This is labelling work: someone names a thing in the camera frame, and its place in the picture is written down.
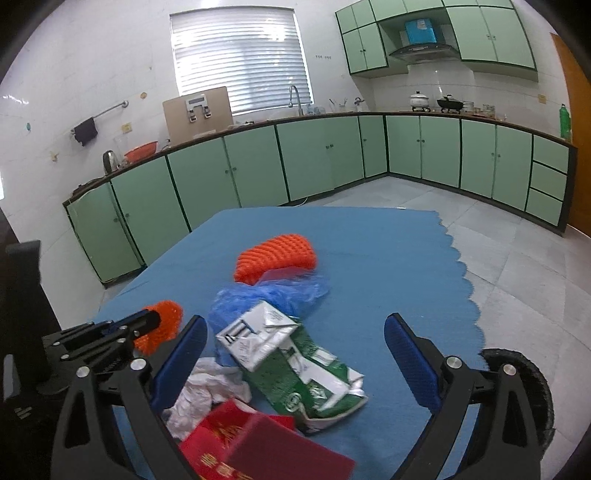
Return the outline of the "brown wooden door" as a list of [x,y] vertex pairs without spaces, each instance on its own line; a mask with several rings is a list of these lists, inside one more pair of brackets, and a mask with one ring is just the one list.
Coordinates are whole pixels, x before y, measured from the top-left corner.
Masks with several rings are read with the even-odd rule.
[[553,34],[552,38],[567,85],[571,110],[572,142],[578,149],[569,223],[589,236],[591,226],[590,80],[565,42],[557,34]]

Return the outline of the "chrome kitchen faucet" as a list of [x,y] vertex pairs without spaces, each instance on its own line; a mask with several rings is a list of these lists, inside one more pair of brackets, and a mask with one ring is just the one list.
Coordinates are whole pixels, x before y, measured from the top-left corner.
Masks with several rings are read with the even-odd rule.
[[297,86],[294,84],[290,85],[290,104],[288,107],[297,107],[297,116],[301,117],[304,115],[303,105],[301,105],[301,95],[298,92]]

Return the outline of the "range hood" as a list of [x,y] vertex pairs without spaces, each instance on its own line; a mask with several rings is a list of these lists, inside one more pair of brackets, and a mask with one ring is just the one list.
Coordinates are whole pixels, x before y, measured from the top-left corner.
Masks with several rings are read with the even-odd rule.
[[391,58],[406,64],[429,61],[460,60],[461,55],[450,21],[432,18],[404,22],[391,31],[393,45],[388,48]]

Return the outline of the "cardboard water purifier box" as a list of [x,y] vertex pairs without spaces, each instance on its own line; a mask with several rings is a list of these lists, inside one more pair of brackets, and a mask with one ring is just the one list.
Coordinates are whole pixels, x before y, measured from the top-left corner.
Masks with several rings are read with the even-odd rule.
[[162,108],[172,146],[219,133],[233,125],[225,86],[166,100]]

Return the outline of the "white cooking pot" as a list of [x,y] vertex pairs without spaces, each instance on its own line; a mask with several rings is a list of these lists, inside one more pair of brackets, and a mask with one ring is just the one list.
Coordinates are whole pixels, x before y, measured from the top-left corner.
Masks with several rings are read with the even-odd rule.
[[413,112],[430,112],[430,99],[427,95],[416,91],[410,96],[410,105]]

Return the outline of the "blue felt table mat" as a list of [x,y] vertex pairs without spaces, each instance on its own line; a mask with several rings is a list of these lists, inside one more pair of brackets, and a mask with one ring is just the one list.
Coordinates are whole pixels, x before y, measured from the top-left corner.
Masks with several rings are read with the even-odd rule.
[[118,320],[161,300],[186,316],[206,316],[231,285],[238,255],[280,234],[311,242],[327,296],[304,318],[318,345],[363,374],[369,400],[318,433],[318,443],[349,456],[356,479],[388,479],[428,419],[394,361],[384,323],[399,313],[447,355],[482,368],[484,335],[467,268],[434,211],[392,208],[266,207],[225,210],[159,257],[106,303],[98,321]]

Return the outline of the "blue plastic bag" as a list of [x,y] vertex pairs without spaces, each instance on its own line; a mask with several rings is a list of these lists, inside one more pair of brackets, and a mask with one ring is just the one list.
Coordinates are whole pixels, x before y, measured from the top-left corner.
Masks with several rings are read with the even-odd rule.
[[241,282],[221,289],[215,296],[206,318],[211,331],[218,334],[259,302],[297,320],[303,320],[320,305],[329,293],[329,283],[317,272],[300,272],[283,278],[273,277],[249,285]]

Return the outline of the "red gold envelope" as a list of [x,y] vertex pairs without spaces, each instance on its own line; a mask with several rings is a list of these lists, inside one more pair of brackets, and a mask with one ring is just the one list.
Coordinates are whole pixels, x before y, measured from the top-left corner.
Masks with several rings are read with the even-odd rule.
[[349,479],[356,462],[305,438],[294,417],[237,399],[216,407],[179,449],[201,479]]

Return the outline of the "red plastic basin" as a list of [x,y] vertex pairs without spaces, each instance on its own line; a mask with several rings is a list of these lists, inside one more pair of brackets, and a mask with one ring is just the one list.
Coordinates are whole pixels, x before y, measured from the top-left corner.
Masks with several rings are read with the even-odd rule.
[[152,141],[135,147],[132,150],[126,152],[124,154],[124,158],[126,159],[128,164],[134,164],[143,161],[156,153],[157,144],[157,141]]

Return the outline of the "dark towel on rail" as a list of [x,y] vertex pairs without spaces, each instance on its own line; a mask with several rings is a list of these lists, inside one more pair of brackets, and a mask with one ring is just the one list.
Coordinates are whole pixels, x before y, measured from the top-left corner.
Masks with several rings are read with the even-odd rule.
[[79,143],[82,147],[87,146],[98,135],[95,119],[93,117],[87,118],[75,126],[71,133],[77,143]]

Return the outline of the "orange foam net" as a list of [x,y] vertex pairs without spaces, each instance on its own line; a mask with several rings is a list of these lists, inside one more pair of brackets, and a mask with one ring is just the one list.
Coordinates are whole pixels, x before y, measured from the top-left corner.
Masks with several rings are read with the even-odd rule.
[[311,271],[317,264],[317,254],[307,238],[300,234],[283,234],[240,253],[233,279],[254,285],[267,272],[284,269]]
[[171,300],[163,300],[147,306],[146,310],[157,312],[160,323],[154,330],[136,339],[134,347],[142,355],[150,356],[162,343],[176,337],[183,318],[183,310],[179,304]]

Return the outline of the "white window blinds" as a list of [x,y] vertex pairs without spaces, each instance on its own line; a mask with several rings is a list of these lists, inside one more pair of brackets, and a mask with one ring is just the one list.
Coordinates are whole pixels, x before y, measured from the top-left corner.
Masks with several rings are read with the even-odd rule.
[[169,17],[178,93],[225,86],[235,114],[284,108],[290,85],[301,104],[314,101],[294,11],[235,6]]

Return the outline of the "white tissue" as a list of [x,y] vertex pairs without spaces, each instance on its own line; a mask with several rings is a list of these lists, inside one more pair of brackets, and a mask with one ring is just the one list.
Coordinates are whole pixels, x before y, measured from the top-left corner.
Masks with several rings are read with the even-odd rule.
[[231,398],[249,403],[249,384],[235,366],[221,366],[213,357],[199,358],[175,403],[165,409],[163,419],[171,436],[184,440],[215,405]]

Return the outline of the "green upper wall cabinets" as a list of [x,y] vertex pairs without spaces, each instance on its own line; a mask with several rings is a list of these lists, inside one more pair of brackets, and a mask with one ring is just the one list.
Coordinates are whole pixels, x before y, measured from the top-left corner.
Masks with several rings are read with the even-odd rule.
[[335,12],[349,73],[407,74],[412,65],[460,61],[474,72],[536,82],[538,69],[511,1],[362,0]]

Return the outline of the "green white milk carton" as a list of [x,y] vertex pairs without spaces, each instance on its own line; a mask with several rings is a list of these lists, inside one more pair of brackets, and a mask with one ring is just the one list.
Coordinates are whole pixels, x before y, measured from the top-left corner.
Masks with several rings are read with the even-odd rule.
[[216,335],[276,413],[301,433],[325,430],[369,401],[363,374],[318,346],[300,321],[260,301]]

